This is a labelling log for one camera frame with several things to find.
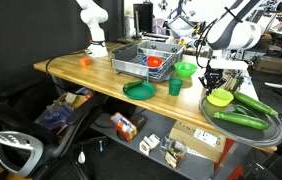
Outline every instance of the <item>dish rack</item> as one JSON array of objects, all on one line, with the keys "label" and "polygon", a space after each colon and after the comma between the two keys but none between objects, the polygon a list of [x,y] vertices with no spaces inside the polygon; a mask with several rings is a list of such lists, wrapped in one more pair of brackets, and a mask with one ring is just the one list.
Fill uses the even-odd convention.
[{"label": "dish rack", "polygon": [[[184,46],[146,41],[112,51],[111,62],[112,67],[118,72],[147,81],[161,82],[170,79],[173,75],[173,65],[181,61],[183,51]],[[163,63],[158,68],[149,68],[142,62],[145,56],[157,56],[163,60]]]}]

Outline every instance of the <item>green cucumber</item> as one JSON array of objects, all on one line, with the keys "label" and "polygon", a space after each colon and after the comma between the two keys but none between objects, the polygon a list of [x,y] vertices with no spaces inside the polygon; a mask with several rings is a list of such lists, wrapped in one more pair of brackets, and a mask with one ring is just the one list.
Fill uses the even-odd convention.
[{"label": "green cucumber", "polygon": [[129,83],[126,83],[126,84],[123,86],[123,90],[124,90],[124,91],[127,91],[127,90],[129,90],[129,89],[134,88],[134,87],[140,86],[142,83],[143,83],[143,80],[131,81],[131,82],[129,82]]},{"label": "green cucumber", "polygon": [[249,127],[252,127],[258,130],[266,130],[269,128],[269,124],[263,121],[262,119],[254,118],[254,117],[247,116],[244,114],[239,114],[239,113],[216,112],[214,113],[213,117],[221,119],[221,120],[249,126]]},{"label": "green cucumber", "polygon": [[240,93],[240,92],[236,92],[233,94],[234,98],[246,105],[248,105],[249,107],[259,111],[259,112],[262,112],[264,114],[269,114],[269,115],[273,115],[273,116],[277,116],[278,115],[278,112],[275,111],[274,109],[272,109],[270,106],[260,102],[260,101],[257,101],[243,93]]},{"label": "green cucumber", "polygon": [[252,111],[250,111],[248,108],[246,108],[244,106],[241,106],[240,104],[232,104],[232,106],[234,107],[234,110],[237,113],[258,118],[258,116],[255,115]]}]

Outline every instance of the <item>wooden tabletop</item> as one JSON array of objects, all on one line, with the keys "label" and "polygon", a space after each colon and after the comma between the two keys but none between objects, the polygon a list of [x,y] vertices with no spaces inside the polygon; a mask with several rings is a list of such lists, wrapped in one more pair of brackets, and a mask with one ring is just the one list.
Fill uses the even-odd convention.
[{"label": "wooden tabletop", "polygon": [[[92,63],[87,67],[80,65],[80,58],[87,57],[85,53],[58,57],[49,64],[48,71],[58,78],[91,88],[175,120],[222,134],[203,117],[199,109],[199,102],[205,95],[205,89],[198,76],[202,76],[205,69],[198,68],[191,78],[182,78],[184,82],[178,96],[169,95],[168,82],[164,81],[153,83],[156,87],[156,93],[150,99],[132,100],[123,94],[122,87],[125,83],[138,78],[123,73],[118,74],[111,66],[111,51],[121,46],[124,45],[107,44],[108,57],[91,58]],[[183,56],[183,61],[196,63],[194,56]],[[36,63],[34,68],[45,72],[47,62]],[[202,60],[201,62],[200,60],[200,63],[205,66],[206,61]],[[268,152],[276,150],[275,147],[263,149]]]}]

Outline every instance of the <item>lower shelf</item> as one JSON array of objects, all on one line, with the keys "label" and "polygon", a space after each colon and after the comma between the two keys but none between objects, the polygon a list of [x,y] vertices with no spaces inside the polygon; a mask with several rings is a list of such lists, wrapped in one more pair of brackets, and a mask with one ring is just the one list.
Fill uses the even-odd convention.
[{"label": "lower shelf", "polygon": [[[129,142],[121,140],[114,128],[101,128],[95,124],[92,124],[91,128],[146,156],[139,150],[139,143],[143,140],[144,136],[149,137],[151,134],[156,134],[158,137],[163,138],[170,132],[175,120],[148,110],[142,112],[142,115],[147,117],[147,123]],[[96,120],[96,123],[104,127],[112,126],[110,115],[108,114],[102,114]],[[150,155],[147,157],[189,179],[209,179],[213,174],[214,163],[212,161],[192,154],[186,154],[185,158],[178,164],[177,169],[173,170],[166,164],[164,153],[160,150],[160,145],[152,149]]]}]

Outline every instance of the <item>lime green bowl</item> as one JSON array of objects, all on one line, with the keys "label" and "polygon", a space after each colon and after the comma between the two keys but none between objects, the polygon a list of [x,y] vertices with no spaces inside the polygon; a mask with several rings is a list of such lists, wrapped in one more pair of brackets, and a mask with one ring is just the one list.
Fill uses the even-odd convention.
[{"label": "lime green bowl", "polygon": [[188,62],[177,62],[174,64],[175,71],[178,76],[183,78],[191,77],[197,70],[197,66]]},{"label": "lime green bowl", "polygon": [[211,94],[207,96],[208,101],[219,107],[224,107],[230,104],[233,100],[233,95],[224,89],[214,89]]}]

